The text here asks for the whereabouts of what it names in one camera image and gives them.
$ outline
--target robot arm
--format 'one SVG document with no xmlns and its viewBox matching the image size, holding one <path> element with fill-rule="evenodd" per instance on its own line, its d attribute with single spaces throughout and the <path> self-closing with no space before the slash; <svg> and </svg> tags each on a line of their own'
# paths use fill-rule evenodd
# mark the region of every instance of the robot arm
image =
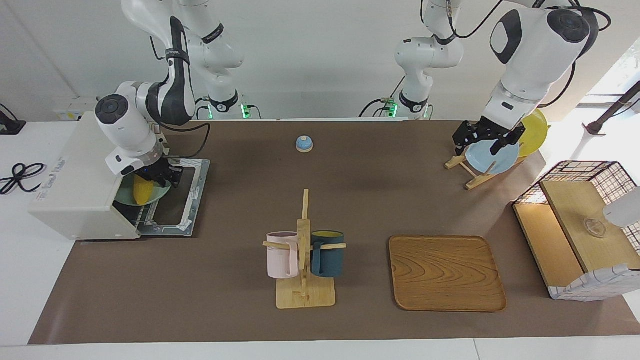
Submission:
<svg viewBox="0 0 640 360">
<path fill-rule="evenodd" d="M 214 119 L 246 117 L 242 95 L 229 69 L 244 62 L 244 53 L 218 20 L 209 0 L 178 0 L 189 38 L 191 66 L 204 79 Z"/>
<path fill-rule="evenodd" d="M 455 24 L 463 0 L 453 0 L 452 21 Z M 425 26 L 433 33 L 430 38 L 411 38 L 396 47 L 396 62 L 406 75 L 404 88 L 394 102 L 397 116 L 422 118 L 427 108 L 433 78 L 425 75 L 427 69 L 447 69 L 458 66 L 464 48 L 449 25 L 446 0 L 429 0 L 422 14 Z"/>
<path fill-rule="evenodd" d="M 173 16 L 171 1 L 122 0 L 125 16 L 164 44 L 168 74 L 161 83 L 122 83 L 95 109 L 101 129 L 117 146 L 106 158 L 111 171 L 120 176 L 135 172 L 162 186 L 165 181 L 176 185 L 180 171 L 163 157 L 163 146 L 148 122 L 184 125 L 191 120 L 191 68 L 206 80 L 210 102 L 222 114 L 218 119 L 243 114 L 227 69 L 240 66 L 244 56 L 223 34 L 208 0 L 179 0 L 178 9 L 184 26 Z"/>
<path fill-rule="evenodd" d="M 122 0 L 122 9 L 133 24 L 162 40 L 168 74 L 162 83 L 122 83 L 115 94 L 98 102 L 96 119 L 117 146 L 106 163 L 120 176 L 136 172 L 163 186 L 166 181 L 176 184 L 179 172 L 163 157 L 163 146 L 147 119 L 183 125 L 195 112 L 186 34 L 160 1 Z"/>
<path fill-rule="evenodd" d="M 536 6 L 539 2 L 512 1 Z M 564 8 L 511 10 L 491 35 L 491 48 L 506 65 L 480 121 L 464 122 L 453 139 L 456 154 L 482 140 L 496 140 L 493 155 L 516 144 L 525 129 L 520 121 L 531 114 L 573 63 L 588 51 L 598 34 L 595 14 Z"/>
</svg>

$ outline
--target pink mug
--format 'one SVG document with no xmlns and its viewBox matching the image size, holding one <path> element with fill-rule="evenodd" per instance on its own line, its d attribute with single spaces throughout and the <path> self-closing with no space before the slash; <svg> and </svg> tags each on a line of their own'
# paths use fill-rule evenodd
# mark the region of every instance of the pink mug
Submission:
<svg viewBox="0 0 640 360">
<path fill-rule="evenodd" d="M 289 246 L 289 250 L 267 247 L 269 277 L 290 279 L 298 276 L 298 234 L 294 231 L 277 231 L 267 234 L 267 241 Z"/>
</svg>

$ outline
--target wooden tray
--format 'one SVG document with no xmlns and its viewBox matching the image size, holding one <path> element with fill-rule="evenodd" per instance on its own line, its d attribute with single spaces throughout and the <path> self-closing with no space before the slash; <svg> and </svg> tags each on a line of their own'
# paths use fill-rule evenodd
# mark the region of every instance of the wooden tray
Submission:
<svg viewBox="0 0 640 360">
<path fill-rule="evenodd" d="M 396 302 L 405 310 L 493 313 L 507 306 L 483 238 L 394 236 L 389 253 Z"/>
</svg>

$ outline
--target wooden mug rack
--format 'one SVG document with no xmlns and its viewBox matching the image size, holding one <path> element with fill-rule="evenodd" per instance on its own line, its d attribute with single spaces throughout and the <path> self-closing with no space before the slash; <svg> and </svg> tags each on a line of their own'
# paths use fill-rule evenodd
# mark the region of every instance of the wooden mug rack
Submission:
<svg viewBox="0 0 640 360">
<path fill-rule="evenodd" d="M 308 219 L 309 190 L 305 189 L 302 200 L 302 218 L 298 219 L 298 270 L 290 279 L 277 279 L 276 307 L 299 309 L 303 307 L 325 307 L 335 305 L 335 283 L 332 277 L 311 274 L 311 220 Z M 262 242 L 262 246 L 289 250 L 286 244 Z M 321 250 L 344 249 L 347 244 L 326 244 Z"/>
</svg>

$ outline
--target metal frame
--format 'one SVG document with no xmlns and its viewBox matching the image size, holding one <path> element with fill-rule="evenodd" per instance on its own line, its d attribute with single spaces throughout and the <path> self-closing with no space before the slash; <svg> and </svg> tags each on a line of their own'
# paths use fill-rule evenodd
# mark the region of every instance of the metal frame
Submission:
<svg viewBox="0 0 640 360">
<path fill-rule="evenodd" d="M 131 224 L 136 226 L 142 236 L 191 236 L 193 233 L 211 162 L 204 159 L 170 159 L 169 162 L 175 166 L 195 169 L 182 219 L 179 224 L 158 224 L 154 220 L 154 215 L 159 201 L 143 206 L 136 219 L 130 219 Z"/>
</svg>

